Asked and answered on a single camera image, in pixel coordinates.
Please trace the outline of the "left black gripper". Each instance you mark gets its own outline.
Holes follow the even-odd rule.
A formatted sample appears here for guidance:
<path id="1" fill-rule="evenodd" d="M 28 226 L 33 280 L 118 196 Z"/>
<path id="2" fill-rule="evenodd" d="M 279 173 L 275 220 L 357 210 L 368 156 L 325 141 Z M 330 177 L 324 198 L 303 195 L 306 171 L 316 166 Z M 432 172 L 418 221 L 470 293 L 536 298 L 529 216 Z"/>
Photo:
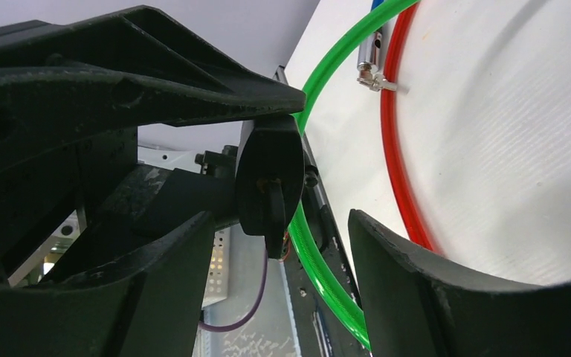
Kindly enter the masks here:
<path id="1" fill-rule="evenodd" d="M 161 168 L 138 162 L 138 132 L 127 128 L 287 115 L 305 101 L 154 7 L 0 27 L 0 283 L 75 211 L 80 236 L 52 280 L 140 248 L 202 210 L 217 228 L 236 223 L 237 147 L 203 152 L 193 169 Z"/>

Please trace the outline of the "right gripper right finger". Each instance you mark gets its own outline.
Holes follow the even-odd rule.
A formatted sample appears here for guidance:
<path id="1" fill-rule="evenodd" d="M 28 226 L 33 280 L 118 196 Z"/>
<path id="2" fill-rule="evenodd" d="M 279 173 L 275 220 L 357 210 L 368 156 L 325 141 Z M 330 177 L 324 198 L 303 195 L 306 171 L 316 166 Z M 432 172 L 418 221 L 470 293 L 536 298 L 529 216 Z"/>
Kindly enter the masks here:
<path id="1" fill-rule="evenodd" d="M 571 356 L 571 282 L 475 271 L 362 210 L 348 228 L 374 356 Z"/>

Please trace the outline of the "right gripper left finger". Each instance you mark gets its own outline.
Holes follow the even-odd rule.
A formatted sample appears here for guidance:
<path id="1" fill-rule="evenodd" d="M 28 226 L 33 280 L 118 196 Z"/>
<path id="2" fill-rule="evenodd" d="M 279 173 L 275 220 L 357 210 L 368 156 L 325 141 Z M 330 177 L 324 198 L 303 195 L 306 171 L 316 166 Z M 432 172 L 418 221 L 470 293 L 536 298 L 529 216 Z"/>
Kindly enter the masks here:
<path id="1" fill-rule="evenodd" d="M 201 212 L 60 283 L 0 285 L 0 356 L 191 356 L 214 233 Z"/>

